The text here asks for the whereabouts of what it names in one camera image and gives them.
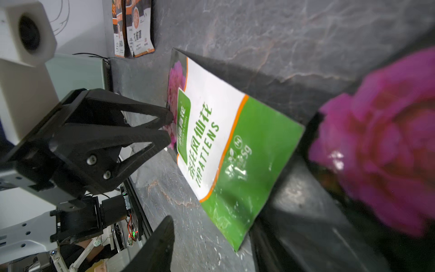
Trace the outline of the impatiens seed packet green white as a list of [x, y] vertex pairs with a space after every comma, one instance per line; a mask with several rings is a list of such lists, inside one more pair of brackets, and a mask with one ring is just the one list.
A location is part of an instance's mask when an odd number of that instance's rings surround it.
[[305, 128], [177, 49], [168, 95], [176, 163], [213, 224], [239, 250]]

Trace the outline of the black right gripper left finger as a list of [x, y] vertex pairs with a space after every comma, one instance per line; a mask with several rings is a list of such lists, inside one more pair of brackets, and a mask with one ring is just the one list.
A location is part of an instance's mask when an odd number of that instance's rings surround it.
[[170, 272], [174, 241], [174, 221], [167, 215], [123, 272]]

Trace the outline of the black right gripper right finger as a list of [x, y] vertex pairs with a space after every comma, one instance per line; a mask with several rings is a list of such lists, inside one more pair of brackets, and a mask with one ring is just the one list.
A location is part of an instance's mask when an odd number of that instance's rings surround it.
[[388, 272], [298, 153], [249, 231], [257, 272]]

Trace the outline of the mint green toaster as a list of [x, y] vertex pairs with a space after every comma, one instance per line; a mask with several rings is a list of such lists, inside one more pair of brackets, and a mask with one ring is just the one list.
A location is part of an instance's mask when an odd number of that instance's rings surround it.
[[110, 89], [108, 61], [101, 57], [56, 53], [45, 66], [60, 100], [78, 89]]

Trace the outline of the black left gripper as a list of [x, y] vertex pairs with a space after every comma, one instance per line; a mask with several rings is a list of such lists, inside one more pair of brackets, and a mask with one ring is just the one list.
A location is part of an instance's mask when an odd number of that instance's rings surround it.
[[84, 206], [87, 126], [86, 98], [59, 103], [1, 156], [1, 181], [55, 206]]

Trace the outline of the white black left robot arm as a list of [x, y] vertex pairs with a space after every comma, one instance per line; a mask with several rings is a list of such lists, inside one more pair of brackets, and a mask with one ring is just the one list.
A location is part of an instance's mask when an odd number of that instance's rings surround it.
[[1, 187], [22, 188], [55, 206], [1, 230], [1, 262], [46, 252], [65, 271], [59, 246], [96, 239], [123, 220], [122, 197], [98, 201], [167, 147], [165, 107], [110, 91], [75, 90], [1, 159]]

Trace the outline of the marigold seed packet orange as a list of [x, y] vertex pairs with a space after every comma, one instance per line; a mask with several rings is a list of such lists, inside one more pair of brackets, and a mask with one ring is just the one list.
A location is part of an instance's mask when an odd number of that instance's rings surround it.
[[127, 40], [135, 58], [155, 51], [151, 40], [151, 6], [151, 0], [125, 1]]

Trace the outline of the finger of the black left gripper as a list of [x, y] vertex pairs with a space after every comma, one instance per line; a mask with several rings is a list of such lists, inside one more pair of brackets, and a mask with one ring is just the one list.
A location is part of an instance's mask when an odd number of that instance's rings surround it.
[[102, 89], [90, 90], [82, 100], [76, 124], [98, 129], [127, 129], [123, 112], [152, 116], [154, 119], [142, 126], [146, 129], [160, 129], [173, 121], [171, 111], [165, 107], [139, 102]]
[[93, 194], [114, 190], [171, 142], [164, 130], [66, 124], [49, 148]]

